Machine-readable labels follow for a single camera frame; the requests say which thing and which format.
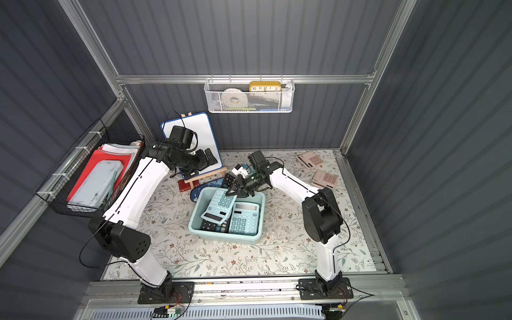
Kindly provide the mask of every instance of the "blue calculator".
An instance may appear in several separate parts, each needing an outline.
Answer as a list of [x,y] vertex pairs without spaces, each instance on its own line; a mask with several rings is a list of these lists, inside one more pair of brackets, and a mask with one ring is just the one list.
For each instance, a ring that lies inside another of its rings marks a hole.
[[229,233],[255,236],[260,224],[260,205],[237,201],[233,206]]
[[236,196],[226,197],[227,189],[218,188],[215,190],[214,196],[208,204],[208,208],[201,215],[206,221],[216,224],[223,224],[229,217],[231,217],[231,209],[237,199]]

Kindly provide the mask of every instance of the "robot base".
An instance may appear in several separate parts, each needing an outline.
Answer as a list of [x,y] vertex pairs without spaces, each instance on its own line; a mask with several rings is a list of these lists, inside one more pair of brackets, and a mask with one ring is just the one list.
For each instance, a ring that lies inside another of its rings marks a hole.
[[168,272],[162,285],[158,288],[152,288],[145,284],[142,284],[140,289],[139,305],[152,305],[169,303],[175,304],[177,301],[181,301],[180,304],[188,304],[192,300],[192,294],[194,293],[194,282],[172,282],[173,278]]
[[[341,272],[336,278],[329,281],[329,283],[325,283],[318,274],[316,280],[311,278],[299,279],[297,287],[301,292],[301,300],[343,299],[343,295],[347,299],[354,298],[350,280],[348,278],[342,278]],[[325,292],[321,287],[328,287],[329,289]]]

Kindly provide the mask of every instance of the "white mesh basket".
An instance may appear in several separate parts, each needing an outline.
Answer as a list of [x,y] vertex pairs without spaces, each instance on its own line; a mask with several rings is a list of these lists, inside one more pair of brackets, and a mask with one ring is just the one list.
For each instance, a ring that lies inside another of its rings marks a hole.
[[207,79],[204,84],[204,93],[208,111],[213,113],[287,113],[292,111],[293,94],[295,93],[293,79],[282,81],[282,91],[276,92],[249,92],[249,81],[242,81]]

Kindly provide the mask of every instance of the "wire mesh basket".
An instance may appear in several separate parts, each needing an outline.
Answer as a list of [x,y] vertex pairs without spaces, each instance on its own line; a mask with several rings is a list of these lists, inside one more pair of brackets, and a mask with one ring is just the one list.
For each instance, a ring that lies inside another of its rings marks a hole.
[[281,91],[249,92],[249,81],[207,79],[204,93],[213,113],[288,113],[292,111],[295,84],[281,82]]
[[[80,174],[86,167],[87,162],[91,158],[94,150],[105,143],[117,143],[129,145],[133,141],[142,141],[141,147],[131,166],[126,170],[123,178],[118,186],[113,190],[112,195],[107,197],[98,208],[74,205],[67,202],[67,197],[73,189],[75,183],[78,181]],[[48,203],[56,213],[67,216],[77,216],[85,218],[93,218],[102,216],[104,212],[116,201],[124,187],[135,173],[135,169],[142,157],[142,152],[145,148],[144,136],[136,133],[126,132],[112,128],[103,128],[99,132],[95,132],[94,137],[85,146],[75,147],[74,150],[79,149],[78,155],[74,160],[66,166],[63,172],[51,175],[42,185],[46,186],[44,189],[40,188],[37,195]]]

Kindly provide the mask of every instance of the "whiteboard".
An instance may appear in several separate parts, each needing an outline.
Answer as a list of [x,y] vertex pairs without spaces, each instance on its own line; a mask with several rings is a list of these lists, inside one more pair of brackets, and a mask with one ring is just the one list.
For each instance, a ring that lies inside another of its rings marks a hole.
[[[217,170],[222,168],[222,159],[219,154],[219,148],[217,147],[217,142],[215,141],[214,132],[211,129],[210,119],[205,112],[197,113],[191,116],[183,117],[183,122],[185,123],[185,127],[197,133],[197,140],[199,142],[197,149],[208,149],[210,148],[211,153],[217,159],[217,164],[211,165],[207,167],[205,170],[199,171],[199,175],[208,173],[213,170]],[[183,126],[181,123],[181,119],[173,119],[167,122],[162,122],[160,124],[160,128],[163,130],[163,136],[167,138],[170,135],[173,127]],[[196,139],[192,139],[191,148],[196,144]]]

